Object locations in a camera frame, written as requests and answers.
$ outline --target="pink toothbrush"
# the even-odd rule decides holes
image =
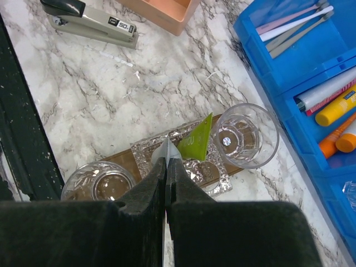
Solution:
[[[299,11],[297,13],[294,13],[292,15],[286,16],[284,18],[277,19],[276,21],[272,21],[270,23],[264,24],[264,25],[256,28],[257,33],[259,35],[261,35],[261,34],[263,34],[265,32],[270,31],[271,29],[277,28],[278,26],[280,26],[280,25],[282,25],[284,23],[287,23],[287,22],[291,21],[292,19],[297,18],[297,17],[299,17],[299,16],[301,16],[301,15],[303,15],[303,14],[309,12],[309,11],[312,11],[314,9],[318,9],[322,4],[324,4],[326,2],[327,2],[327,0],[320,0],[318,3],[316,3],[315,5],[307,8],[307,9],[304,9],[304,10]]]

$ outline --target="green object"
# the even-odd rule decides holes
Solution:
[[[212,124],[212,113],[178,144],[178,150],[185,160],[204,161]]]

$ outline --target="orange cap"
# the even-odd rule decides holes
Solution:
[[[335,141],[332,140],[324,139],[319,143],[319,147],[326,159],[330,158],[336,152],[338,152],[338,149],[335,146]]]
[[[356,149],[356,136],[353,134],[344,134],[336,141],[336,147],[341,152],[350,153]]]

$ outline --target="drinking glass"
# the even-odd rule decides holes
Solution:
[[[66,182],[61,200],[117,200],[136,185],[134,177],[113,162],[96,161],[80,167]]]
[[[343,193],[346,195],[349,200],[351,207],[356,211],[356,182],[349,181],[346,182],[343,188]]]
[[[279,145],[275,118],[264,108],[249,103],[226,110],[211,134],[224,162],[243,169],[267,164]]]

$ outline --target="blue plastic organizer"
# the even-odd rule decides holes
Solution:
[[[346,181],[356,181],[356,151],[338,152],[326,160],[318,143],[341,125],[356,108],[329,127],[297,108],[294,97],[356,66],[355,0],[329,0],[335,14],[313,29],[276,59],[272,59],[256,27],[315,4],[310,0],[255,0],[234,28],[251,66],[317,192],[356,262],[356,211],[342,192]],[[318,18],[307,23],[309,27]]]

